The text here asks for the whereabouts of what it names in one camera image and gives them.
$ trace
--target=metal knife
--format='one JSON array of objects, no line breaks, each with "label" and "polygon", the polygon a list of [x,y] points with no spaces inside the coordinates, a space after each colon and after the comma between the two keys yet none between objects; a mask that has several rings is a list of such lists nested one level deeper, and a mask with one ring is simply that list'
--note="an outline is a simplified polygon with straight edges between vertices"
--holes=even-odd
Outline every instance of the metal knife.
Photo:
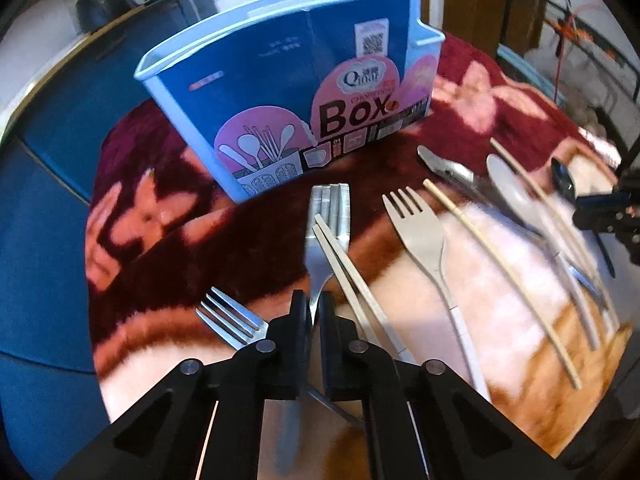
[{"label": "metal knife", "polygon": [[[547,245],[548,242],[542,236],[542,233],[526,222],[523,222],[522,219],[512,211],[488,178],[477,176],[468,167],[459,162],[437,156],[423,145],[418,146],[418,155],[433,173],[445,179],[466,197],[500,212],[503,217],[524,229],[530,240],[536,245]],[[606,302],[604,295],[598,287],[595,286],[593,281],[591,281],[587,273],[577,267],[575,262],[568,259],[568,263],[571,273],[584,288],[587,289],[598,306],[605,308]]]}]

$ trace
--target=chopstick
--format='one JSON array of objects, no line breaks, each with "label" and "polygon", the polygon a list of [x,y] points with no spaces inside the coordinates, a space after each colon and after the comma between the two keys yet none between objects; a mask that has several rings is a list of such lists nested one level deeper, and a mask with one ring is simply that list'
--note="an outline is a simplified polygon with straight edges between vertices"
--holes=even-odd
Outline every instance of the chopstick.
[{"label": "chopstick", "polygon": [[[380,323],[382,330],[385,331],[386,336],[389,338],[389,341],[391,341],[391,344],[396,349],[396,352],[398,352],[398,355],[400,356],[402,361],[416,364],[417,362],[414,356],[411,354],[411,351],[402,342],[402,339],[400,339],[400,336],[398,335],[396,330],[391,326],[391,323],[389,323],[388,317],[386,316],[386,314],[384,313],[384,311],[376,301],[376,298],[373,297],[373,294],[369,290],[367,283],[362,279],[362,276],[358,272],[358,269],[356,269],[356,267],[353,265],[353,262],[347,256],[347,253],[345,253],[343,248],[340,247],[338,240],[336,240],[334,234],[332,234],[331,229],[329,229],[329,226],[326,224],[326,222],[322,219],[322,217],[319,214],[316,215],[314,219],[316,220],[316,224],[319,227],[320,231],[326,238],[326,241],[329,243],[330,245],[329,249],[331,249],[333,253],[335,253],[335,256],[337,256],[338,260],[340,260],[340,264],[344,267],[345,272],[351,278],[351,281],[354,283],[360,295],[367,303],[367,306],[369,307],[369,309],[371,310],[375,318],[378,320],[378,323]],[[327,259],[329,260],[329,264],[332,265],[332,260],[329,257],[327,250],[325,250],[324,246],[322,246],[322,242],[320,241],[320,238],[318,238],[318,241],[320,242],[320,246],[322,247],[324,254],[327,256]],[[332,265],[332,269],[334,270],[336,277],[338,277],[338,272],[336,272],[336,269],[334,268],[333,265]]]},{"label": "chopstick", "polygon": [[520,296],[524,300],[525,304],[532,311],[540,325],[542,325],[543,330],[545,331],[546,336],[551,341],[551,344],[556,349],[556,353],[558,354],[558,358],[564,366],[569,378],[571,379],[574,388],[577,390],[582,389],[582,381],[580,380],[580,375],[578,374],[578,370],[575,368],[574,363],[571,361],[571,357],[569,356],[566,348],[560,341],[558,333],[553,328],[551,324],[549,324],[542,313],[536,307],[533,298],[530,294],[525,290],[524,284],[518,277],[518,275],[514,272],[511,266],[500,256],[500,253],[495,249],[495,247],[491,244],[491,242],[484,237],[484,235],[478,230],[478,228],[466,217],[465,214],[460,211],[460,209],[451,201],[451,199],[445,195],[431,180],[428,178],[422,183],[424,187],[429,190],[431,194],[433,194],[444,207],[446,207],[453,216],[455,216],[460,223],[466,227],[469,232],[478,240],[478,242],[484,247],[484,249],[489,253],[492,259],[498,264],[498,266],[502,269],[502,272],[508,277],[516,290],[520,293]]},{"label": "chopstick", "polygon": [[314,234],[316,235],[316,238],[318,239],[318,243],[320,244],[320,247],[322,247],[322,250],[324,251],[324,255],[326,256],[326,259],[329,261],[329,265],[331,265],[331,268],[334,271],[335,277],[338,279],[338,283],[340,284],[340,287],[342,288],[342,291],[344,292],[344,295],[347,298],[347,301],[349,302],[351,309],[353,310],[353,313],[356,315],[356,319],[358,320],[358,323],[362,327],[362,331],[364,332],[365,337],[367,338],[367,341],[369,341],[370,343],[373,343],[374,345],[381,346],[380,340],[376,336],[376,333],[373,332],[373,329],[369,323],[369,320],[367,319],[367,315],[364,313],[364,310],[360,306],[358,297],[356,296],[356,293],[353,290],[353,287],[351,286],[351,283],[349,282],[347,275],[342,270],[342,267],[340,266],[340,262],[338,262],[338,259],[335,257],[335,254],[332,251],[331,245],[329,245],[329,242],[324,236],[324,233],[322,232],[322,230],[318,225],[314,225],[313,230],[314,230]]},{"label": "chopstick", "polygon": [[616,309],[613,305],[613,301],[609,295],[609,291],[606,289],[604,284],[602,283],[602,279],[600,277],[600,273],[598,269],[596,269],[591,264],[590,256],[587,252],[587,249],[584,247],[584,244],[578,238],[578,235],[574,232],[573,228],[567,223],[567,221],[562,218],[562,216],[556,211],[556,208],[549,200],[548,195],[545,191],[540,187],[540,185],[533,180],[527,170],[525,170],[522,165],[516,160],[516,158],[509,153],[503,145],[500,144],[493,137],[489,140],[489,143],[495,148],[495,150],[500,154],[500,156],[507,161],[507,163],[524,179],[524,181],[529,185],[531,189],[536,193],[542,203],[546,206],[548,211],[551,213],[552,219],[556,223],[556,225],[561,229],[561,231],[568,236],[572,242],[572,246],[578,251],[579,256],[583,260],[582,264],[585,265],[592,273],[592,278],[596,283],[596,286],[602,292],[604,297],[607,314],[608,316],[604,316],[605,322],[608,322],[611,325],[612,330],[615,332],[620,328],[620,320],[618,319],[618,314],[616,313]]}]

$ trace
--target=floral blanket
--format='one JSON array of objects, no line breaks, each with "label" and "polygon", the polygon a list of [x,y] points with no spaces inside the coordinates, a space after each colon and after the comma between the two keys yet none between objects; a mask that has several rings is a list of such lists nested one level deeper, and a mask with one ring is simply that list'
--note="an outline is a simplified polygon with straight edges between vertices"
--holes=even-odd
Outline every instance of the floral blanket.
[{"label": "floral blanket", "polygon": [[[614,183],[575,124],[553,103],[506,78],[489,57],[451,36],[442,48],[428,117],[239,205],[216,185],[153,101],[132,110],[104,141],[86,228],[94,362],[112,420],[181,360],[210,363],[232,355],[194,313],[210,286],[265,320],[287,312],[294,289],[308,290],[303,250],[308,198],[315,184],[350,184],[351,259],[416,358],[440,358],[466,378],[442,300],[405,253],[383,207],[383,193],[411,186],[421,190],[443,222],[449,285],[493,404],[557,456],[606,391],[629,328],[605,334],[600,323],[602,344],[590,351],[574,304],[540,249],[482,206],[465,203],[440,184],[501,247],[554,324],[584,383],[583,389],[573,389],[510,282],[422,189],[425,178],[438,179],[418,159],[419,144],[486,174],[490,137],[549,192],[551,156],[569,166],[578,192],[606,191]],[[560,199],[554,200],[571,214]],[[624,256],[621,261],[618,265],[626,265]],[[337,283],[331,280],[327,289],[341,304],[338,312],[353,317]],[[318,371],[311,374],[317,381]],[[266,409],[261,478],[278,476],[273,449],[281,408],[281,403],[270,402]],[[362,434],[316,402],[305,400],[304,409],[302,449],[288,478],[368,478]]]}]

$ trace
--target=silver rivet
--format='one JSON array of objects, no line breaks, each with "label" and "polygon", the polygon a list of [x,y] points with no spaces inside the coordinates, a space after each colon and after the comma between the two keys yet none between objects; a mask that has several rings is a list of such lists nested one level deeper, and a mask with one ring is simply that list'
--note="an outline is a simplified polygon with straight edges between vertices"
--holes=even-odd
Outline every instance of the silver rivet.
[{"label": "silver rivet", "polygon": [[429,359],[427,362],[425,362],[424,367],[431,375],[443,374],[447,369],[447,365],[439,359]]},{"label": "silver rivet", "polygon": [[263,354],[268,354],[269,352],[273,352],[276,349],[276,343],[274,343],[271,339],[263,339],[261,341],[258,341],[258,343],[255,345],[255,349]]},{"label": "silver rivet", "polygon": [[185,375],[193,375],[200,369],[200,363],[196,359],[188,359],[180,365],[180,371]]},{"label": "silver rivet", "polygon": [[349,343],[349,350],[354,354],[364,354],[369,348],[369,344],[361,339],[354,339]]}]

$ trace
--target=plastic container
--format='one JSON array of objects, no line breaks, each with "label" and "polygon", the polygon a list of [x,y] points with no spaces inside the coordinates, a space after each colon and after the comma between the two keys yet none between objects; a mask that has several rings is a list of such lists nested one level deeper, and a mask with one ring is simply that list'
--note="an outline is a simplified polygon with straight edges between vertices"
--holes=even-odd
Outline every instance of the plastic container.
[{"label": "plastic container", "polygon": [[136,69],[236,202],[423,117],[444,35],[420,0],[255,0]]}]

